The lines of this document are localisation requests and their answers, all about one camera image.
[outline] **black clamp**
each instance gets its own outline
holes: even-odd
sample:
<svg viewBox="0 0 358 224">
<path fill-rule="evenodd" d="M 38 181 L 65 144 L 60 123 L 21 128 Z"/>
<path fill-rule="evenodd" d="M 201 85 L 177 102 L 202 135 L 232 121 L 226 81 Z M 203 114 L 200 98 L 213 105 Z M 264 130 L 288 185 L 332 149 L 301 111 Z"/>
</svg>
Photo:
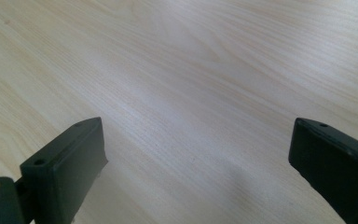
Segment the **black clamp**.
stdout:
<svg viewBox="0 0 358 224">
<path fill-rule="evenodd" d="M 100 118 L 71 126 L 21 166 L 0 177 L 0 224 L 68 224 L 107 164 Z"/>
</svg>

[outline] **rectangular black block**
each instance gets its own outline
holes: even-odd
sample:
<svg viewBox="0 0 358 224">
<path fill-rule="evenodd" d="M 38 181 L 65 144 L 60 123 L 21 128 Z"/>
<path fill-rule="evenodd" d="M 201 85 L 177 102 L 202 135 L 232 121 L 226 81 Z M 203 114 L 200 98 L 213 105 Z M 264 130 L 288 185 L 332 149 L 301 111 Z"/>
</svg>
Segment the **rectangular black block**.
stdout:
<svg viewBox="0 0 358 224">
<path fill-rule="evenodd" d="M 38 224 L 71 223 L 95 177 L 107 164 L 100 118 L 86 119 L 21 165 L 26 188 L 36 192 Z"/>
<path fill-rule="evenodd" d="M 297 119 L 289 161 L 347 223 L 358 223 L 358 141 L 326 124 Z"/>
</svg>

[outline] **wood grain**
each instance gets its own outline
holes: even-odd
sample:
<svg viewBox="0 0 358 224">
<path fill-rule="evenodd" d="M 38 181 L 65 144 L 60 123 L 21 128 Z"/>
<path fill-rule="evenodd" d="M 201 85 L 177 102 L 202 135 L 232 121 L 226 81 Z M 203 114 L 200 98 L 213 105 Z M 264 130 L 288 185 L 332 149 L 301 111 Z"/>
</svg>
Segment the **wood grain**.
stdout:
<svg viewBox="0 0 358 224">
<path fill-rule="evenodd" d="M 296 117 L 358 139 L 358 1 L 0 0 L 0 175 L 101 116 L 75 223 L 343 223 Z"/>
</svg>

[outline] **black plastic part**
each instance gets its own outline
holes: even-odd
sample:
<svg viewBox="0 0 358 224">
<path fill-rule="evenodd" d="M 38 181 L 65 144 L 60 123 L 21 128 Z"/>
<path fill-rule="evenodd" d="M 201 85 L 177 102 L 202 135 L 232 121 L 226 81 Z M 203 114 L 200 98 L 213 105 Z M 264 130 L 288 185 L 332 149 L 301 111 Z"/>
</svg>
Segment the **black plastic part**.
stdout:
<svg viewBox="0 0 358 224">
<path fill-rule="evenodd" d="M 73 125 L 25 161 L 24 184 L 40 206 L 36 223 L 70 223 L 106 164 L 100 118 Z"/>
<path fill-rule="evenodd" d="M 289 161 L 346 221 L 358 224 L 358 141 L 326 124 L 297 119 Z"/>
<path fill-rule="evenodd" d="M 0 224 L 69 224 L 107 164 L 100 118 L 71 126 L 21 165 L 16 183 L 0 177 Z"/>
<path fill-rule="evenodd" d="M 24 224 L 13 180 L 0 177 L 0 224 Z"/>
</svg>

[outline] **table top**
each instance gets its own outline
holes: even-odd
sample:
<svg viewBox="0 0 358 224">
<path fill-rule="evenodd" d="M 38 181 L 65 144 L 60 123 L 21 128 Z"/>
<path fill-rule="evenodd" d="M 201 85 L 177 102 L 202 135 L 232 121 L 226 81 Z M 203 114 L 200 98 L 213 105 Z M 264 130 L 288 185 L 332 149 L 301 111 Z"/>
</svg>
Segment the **table top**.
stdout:
<svg viewBox="0 0 358 224">
<path fill-rule="evenodd" d="M 101 117 L 75 223 L 343 223 L 287 158 L 358 139 L 358 1 L 0 0 L 0 176 Z"/>
</svg>

